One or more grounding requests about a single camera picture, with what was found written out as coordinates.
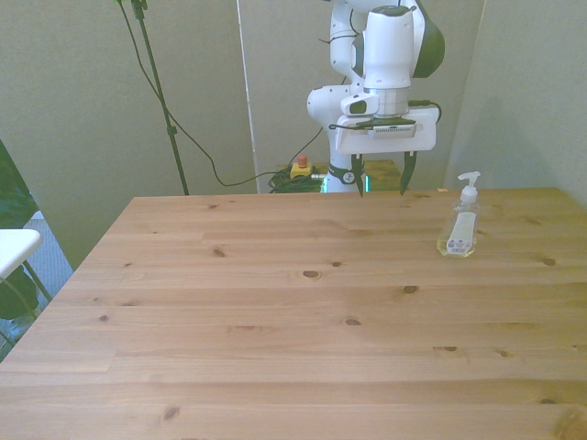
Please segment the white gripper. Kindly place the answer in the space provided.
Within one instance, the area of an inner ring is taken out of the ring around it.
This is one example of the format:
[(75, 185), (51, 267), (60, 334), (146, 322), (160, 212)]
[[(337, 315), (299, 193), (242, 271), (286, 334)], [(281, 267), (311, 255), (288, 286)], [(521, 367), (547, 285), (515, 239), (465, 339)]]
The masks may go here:
[(361, 154), (405, 152), (400, 179), (400, 194), (404, 195), (415, 171), (416, 151), (428, 151), (436, 145), (435, 106), (411, 107), (403, 119), (404, 122), (376, 125), (370, 115), (343, 115), (333, 125), (336, 151), (340, 154), (356, 154), (351, 156), (351, 171), (360, 196), (364, 194), (364, 159)]

